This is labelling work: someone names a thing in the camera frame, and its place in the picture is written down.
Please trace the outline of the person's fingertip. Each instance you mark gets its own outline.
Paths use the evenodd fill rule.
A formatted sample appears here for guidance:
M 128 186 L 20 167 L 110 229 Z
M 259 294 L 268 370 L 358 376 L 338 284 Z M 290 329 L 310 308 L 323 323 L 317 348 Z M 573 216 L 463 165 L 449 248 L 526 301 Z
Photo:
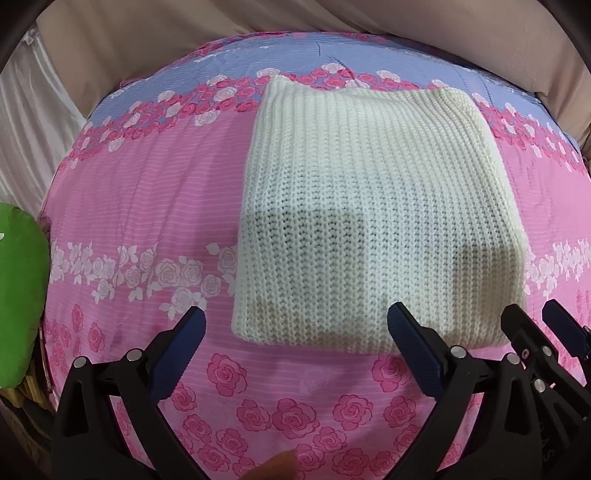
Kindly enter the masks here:
M 296 452 L 285 451 L 246 472 L 242 480 L 294 480 L 299 471 Z

